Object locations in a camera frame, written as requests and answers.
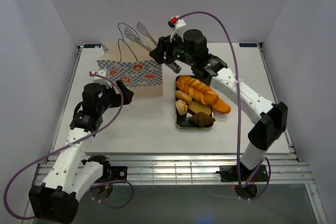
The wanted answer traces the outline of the long twisted pastry bread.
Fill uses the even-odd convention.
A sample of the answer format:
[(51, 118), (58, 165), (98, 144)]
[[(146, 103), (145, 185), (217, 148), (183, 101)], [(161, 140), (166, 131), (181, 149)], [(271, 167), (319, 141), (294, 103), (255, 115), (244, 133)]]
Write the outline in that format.
[(180, 76), (176, 87), (203, 105), (213, 105), (219, 96), (208, 85), (190, 76)]

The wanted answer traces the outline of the small pale round bun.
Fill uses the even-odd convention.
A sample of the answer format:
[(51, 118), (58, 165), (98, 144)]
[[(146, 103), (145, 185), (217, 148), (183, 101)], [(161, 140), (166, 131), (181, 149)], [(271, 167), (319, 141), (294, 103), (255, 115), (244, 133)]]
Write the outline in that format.
[(183, 100), (177, 100), (175, 102), (175, 107), (177, 109), (177, 112), (179, 113), (179, 115), (183, 116), (187, 113), (188, 110), (188, 105), (186, 104), (185, 101)]

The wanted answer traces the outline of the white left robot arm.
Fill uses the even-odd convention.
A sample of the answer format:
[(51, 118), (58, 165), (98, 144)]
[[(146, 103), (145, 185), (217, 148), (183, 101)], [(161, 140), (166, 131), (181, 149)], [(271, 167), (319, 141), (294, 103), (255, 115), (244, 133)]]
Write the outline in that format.
[(28, 196), (36, 218), (72, 223), (85, 192), (97, 181), (111, 177), (105, 156), (84, 160), (86, 149), (103, 122), (107, 109), (130, 104), (134, 93), (118, 80), (115, 86), (103, 80), (84, 86), (82, 100), (74, 109), (67, 141), (51, 171), (39, 186), (32, 186)]

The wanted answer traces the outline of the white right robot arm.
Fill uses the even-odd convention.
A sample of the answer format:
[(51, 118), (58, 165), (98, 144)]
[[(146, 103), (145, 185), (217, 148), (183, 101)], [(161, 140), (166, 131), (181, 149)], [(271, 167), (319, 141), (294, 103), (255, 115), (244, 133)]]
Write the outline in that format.
[(248, 133), (249, 144), (242, 153), (237, 151), (237, 179), (250, 180), (265, 160), (265, 153), (287, 127), (288, 107), (283, 102), (274, 103), (238, 77), (221, 58), (208, 51), (207, 39), (197, 29), (187, 30), (182, 36), (160, 37), (149, 55), (158, 64), (169, 65), (175, 72), (180, 67), (176, 61), (190, 66), (194, 76), (180, 76), (176, 87), (180, 90), (177, 108), (183, 110), (188, 103), (198, 102), (227, 114), (230, 107), (219, 97), (225, 95), (238, 107), (238, 121), (245, 113), (253, 123)]

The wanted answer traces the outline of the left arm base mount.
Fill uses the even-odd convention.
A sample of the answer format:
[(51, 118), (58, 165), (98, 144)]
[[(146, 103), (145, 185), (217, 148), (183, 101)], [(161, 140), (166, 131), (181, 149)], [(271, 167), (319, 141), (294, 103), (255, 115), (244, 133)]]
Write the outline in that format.
[(88, 159), (83, 159), (82, 164), (88, 162), (96, 162), (102, 165), (102, 176), (97, 179), (96, 183), (108, 182), (111, 180), (126, 180), (128, 174), (127, 166), (112, 166), (110, 160), (103, 155), (90, 156)]

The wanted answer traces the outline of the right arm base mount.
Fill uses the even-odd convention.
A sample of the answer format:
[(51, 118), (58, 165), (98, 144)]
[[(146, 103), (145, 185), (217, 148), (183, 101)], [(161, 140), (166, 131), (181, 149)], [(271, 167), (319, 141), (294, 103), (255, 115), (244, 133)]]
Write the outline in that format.
[[(266, 182), (268, 179), (268, 173), (265, 165), (260, 165), (259, 168), (255, 168), (253, 170), (248, 170), (244, 165), (240, 165), (240, 174), (242, 182), (247, 181), (247, 179), (251, 176), (251, 174), (256, 171), (252, 181), (256, 182)], [(219, 170), (215, 172), (216, 174), (220, 174), (221, 182), (237, 182), (238, 181), (238, 173), (237, 173), (237, 165), (222, 165), (219, 167)]]

